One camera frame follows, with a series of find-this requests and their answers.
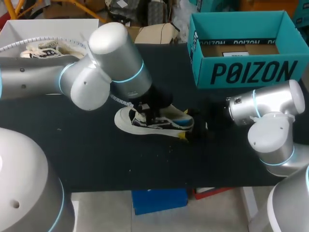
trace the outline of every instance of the red object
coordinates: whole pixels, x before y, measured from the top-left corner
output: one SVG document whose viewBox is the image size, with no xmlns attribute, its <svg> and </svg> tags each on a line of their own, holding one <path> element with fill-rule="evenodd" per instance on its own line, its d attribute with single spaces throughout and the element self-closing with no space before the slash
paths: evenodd
<svg viewBox="0 0 309 232">
<path fill-rule="evenodd" d="M 8 12 L 5 13 L 4 15 L 2 15 L 2 16 L 0 17 L 0 29 L 3 29 L 4 24 L 6 23 L 6 21 L 8 21 L 8 20 L 10 20 L 10 19 L 11 19 L 11 17 L 10 17 L 10 15 L 9 15 Z"/>
<path fill-rule="evenodd" d="M 202 198 L 205 198 L 205 197 L 209 197 L 209 196 L 218 194 L 220 192 L 228 191 L 230 189 L 232 189 L 232 188 L 214 188 L 214 189 L 211 189 L 211 190 L 208 190 L 208 191 L 205 191 L 205 192 L 201 192 L 201 193 L 196 193 L 196 191 L 194 189 L 193 194 L 194 194 L 195 199 L 199 200 L 199 199 L 202 199 Z"/>
</svg>

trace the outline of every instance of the black mat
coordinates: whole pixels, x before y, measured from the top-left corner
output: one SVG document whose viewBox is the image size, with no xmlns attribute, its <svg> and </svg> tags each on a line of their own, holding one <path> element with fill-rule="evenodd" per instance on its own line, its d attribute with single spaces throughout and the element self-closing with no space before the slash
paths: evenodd
<svg viewBox="0 0 309 232">
<path fill-rule="evenodd" d="M 184 44 L 144 45 L 139 50 L 154 82 L 173 92 L 180 109 L 195 107 L 205 96 L 223 99 L 248 90 L 197 90 Z M 86 112 L 55 95 L 0 101 L 0 127 L 37 142 L 66 189 L 73 192 L 267 186 L 281 180 L 268 173 L 251 150 L 248 127 L 233 127 L 216 134 L 211 143 L 191 145 L 166 136 L 120 131 L 113 122 L 120 107 L 109 99 L 100 109 Z M 296 117 L 298 143 L 309 144 L 308 118 L 308 110 Z"/>
</svg>

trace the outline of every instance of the cardboard box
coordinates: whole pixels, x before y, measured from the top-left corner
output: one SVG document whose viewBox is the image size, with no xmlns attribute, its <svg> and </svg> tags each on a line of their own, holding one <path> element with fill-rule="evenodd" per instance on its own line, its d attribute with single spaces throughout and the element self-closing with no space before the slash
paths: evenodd
<svg viewBox="0 0 309 232">
<path fill-rule="evenodd" d="M 286 11 L 293 18 L 298 0 L 240 0 L 240 11 Z"/>
<path fill-rule="evenodd" d="M 303 28 L 309 25 L 309 0 L 299 0 L 293 22 L 297 28 Z"/>
<path fill-rule="evenodd" d="M 89 10 L 98 12 L 105 9 L 105 0 L 85 0 L 85 5 Z"/>
<path fill-rule="evenodd" d="M 98 22 L 98 19 L 10 20 L 0 32 L 0 47 L 42 36 L 58 36 L 79 42 L 83 42 L 84 37 L 88 41 L 92 32 L 98 28 Z M 27 45 L 1 52 L 0 57 L 19 57 L 20 53 L 26 50 Z"/>
<path fill-rule="evenodd" d="M 284 11 L 192 14 L 187 47 L 198 88 L 298 81 L 309 62 L 309 48 Z"/>
<path fill-rule="evenodd" d="M 238 8 L 235 0 L 189 0 L 197 6 L 198 12 L 225 12 Z"/>
<path fill-rule="evenodd" d="M 83 0 L 78 0 L 78 2 L 84 6 Z M 72 3 L 63 2 L 60 5 L 59 3 L 54 2 L 50 6 L 43 8 L 43 15 L 46 19 L 56 19 L 66 17 L 82 17 L 86 16 L 86 13 L 77 6 L 74 6 Z"/>
</svg>

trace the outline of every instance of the sneaker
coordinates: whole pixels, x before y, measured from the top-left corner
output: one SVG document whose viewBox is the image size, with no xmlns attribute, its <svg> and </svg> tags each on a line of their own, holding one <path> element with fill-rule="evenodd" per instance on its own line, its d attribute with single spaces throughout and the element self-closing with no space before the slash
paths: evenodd
<svg viewBox="0 0 309 232">
<path fill-rule="evenodd" d="M 27 49 L 20 54 L 20 57 L 23 58 L 54 58 L 60 56 L 63 56 L 63 54 L 53 48 Z"/>
<path fill-rule="evenodd" d="M 26 51 L 20 54 L 20 57 L 53 58 L 64 55 L 71 55 L 81 59 L 86 54 L 85 49 L 80 47 L 72 47 L 61 41 L 49 41 L 40 43 L 37 46 L 27 45 L 26 49 Z"/>
<path fill-rule="evenodd" d="M 184 132 L 190 131 L 194 120 L 190 115 L 178 110 L 173 105 L 160 109 L 160 116 L 151 123 L 146 122 L 146 114 L 138 113 L 132 107 L 124 107 L 115 115 L 115 125 L 131 134 L 162 134 L 181 138 Z"/>
</svg>

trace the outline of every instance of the white box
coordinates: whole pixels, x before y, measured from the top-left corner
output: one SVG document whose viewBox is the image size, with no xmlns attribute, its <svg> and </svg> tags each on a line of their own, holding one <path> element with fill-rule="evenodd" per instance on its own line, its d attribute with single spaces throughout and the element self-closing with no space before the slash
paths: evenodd
<svg viewBox="0 0 309 232">
<path fill-rule="evenodd" d="M 41 36 L 54 36 L 84 42 L 98 28 L 98 19 L 35 19 L 9 20 L 0 32 L 0 48 Z M 26 45 L 0 52 L 0 57 L 19 57 Z"/>
</svg>

